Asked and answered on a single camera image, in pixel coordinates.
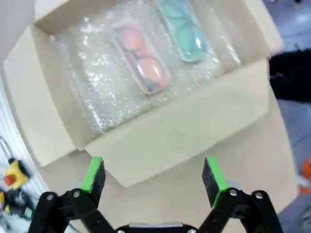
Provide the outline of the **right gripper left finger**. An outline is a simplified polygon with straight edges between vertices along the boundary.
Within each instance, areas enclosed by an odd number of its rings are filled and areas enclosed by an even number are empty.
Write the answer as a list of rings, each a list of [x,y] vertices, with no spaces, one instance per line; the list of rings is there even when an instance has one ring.
[[[59,196],[44,192],[29,227],[30,233],[63,233],[69,222],[80,220],[89,233],[113,233],[115,229],[98,210],[105,183],[102,157],[93,157],[79,188]]]

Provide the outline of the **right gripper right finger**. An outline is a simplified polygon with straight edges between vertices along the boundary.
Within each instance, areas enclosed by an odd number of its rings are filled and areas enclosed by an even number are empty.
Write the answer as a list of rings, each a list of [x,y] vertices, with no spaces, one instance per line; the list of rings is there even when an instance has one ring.
[[[202,172],[211,211],[199,233],[221,233],[229,219],[240,220],[247,233],[283,232],[268,194],[256,190],[246,194],[230,187],[214,157],[206,157]]]

